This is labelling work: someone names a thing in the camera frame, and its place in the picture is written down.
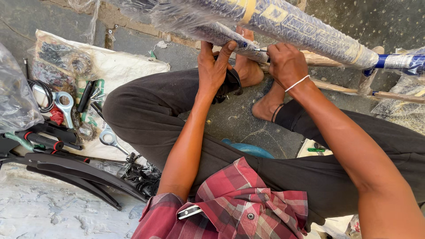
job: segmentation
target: wrench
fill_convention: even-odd
[[[110,142],[106,142],[103,137],[105,135],[111,135],[112,140]],[[112,131],[112,129],[109,127],[108,124],[105,125],[105,129],[102,131],[102,133],[100,133],[99,135],[99,140],[100,142],[102,142],[102,144],[104,145],[108,145],[108,146],[113,146],[116,147],[117,149],[119,149],[121,152],[123,152],[125,154],[126,157],[128,157],[128,155],[130,154],[127,150],[125,150],[125,148],[123,148],[121,145],[119,145],[118,141],[116,140],[116,135],[115,133]]]
[[[43,88],[41,88],[38,85],[34,85],[33,89],[45,94]],[[63,112],[63,117],[65,118],[65,123],[66,123],[67,127],[70,128],[70,129],[75,128],[74,124],[72,122],[72,118],[71,118],[71,109],[72,109],[72,106],[74,105],[74,99],[72,98],[72,96],[70,94],[64,92],[64,91],[59,91],[59,92],[53,92],[52,91],[52,96],[53,96],[53,100],[54,100],[55,105]],[[63,105],[59,101],[59,99],[62,96],[65,96],[66,98],[68,98],[69,104]]]

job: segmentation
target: plaid shirt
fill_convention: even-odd
[[[193,205],[203,212],[177,218],[178,212]],[[132,238],[302,239],[307,212],[306,192],[271,191],[242,157],[210,176],[194,203],[172,193],[152,197]]]

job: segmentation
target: screw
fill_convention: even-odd
[[[92,96],[90,96],[90,99],[92,100],[92,99],[94,99],[95,97],[96,97],[96,95],[98,95],[100,93],[100,91],[98,91],[98,92],[96,92],[96,93],[94,93]]]
[[[105,94],[105,93],[103,93],[103,94],[101,94],[101,95],[96,96],[96,97],[95,97],[95,99],[102,98],[102,97],[104,97],[105,95],[106,95],[106,94]]]
[[[93,96],[94,94],[96,94],[98,91],[99,91],[99,88],[96,88],[96,89],[93,91],[93,94],[92,94],[91,96]]]

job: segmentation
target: black handlebar grip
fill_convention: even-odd
[[[62,141],[56,141],[54,139],[49,139],[44,137],[43,135],[39,135],[33,132],[28,132],[23,135],[23,138],[26,140],[30,140],[39,144],[42,144],[48,148],[52,148],[54,150],[61,150],[64,146]]]
[[[51,154],[61,155],[61,156],[65,156],[65,157],[68,157],[68,158],[79,160],[81,162],[90,163],[89,158],[83,158],[83,157],[75,156],[75,155],[72,155],[72,154],[67,154],[67,153],[64,153],[64,152],[61,152],[61,151],[53,151]]]

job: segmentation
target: foot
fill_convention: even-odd
[[[236,32],[248,40],[254,40],[253,31],[237,26]],[[257,62],[238,54],[236,55],[236,64],[233,68],[238,72],[242,87],[257,85],[264,78],[264,73]]]
[[[253,105],[252,114],[261,120],[274,122],[284,98],[285,90],[274,81],[269,92]]]

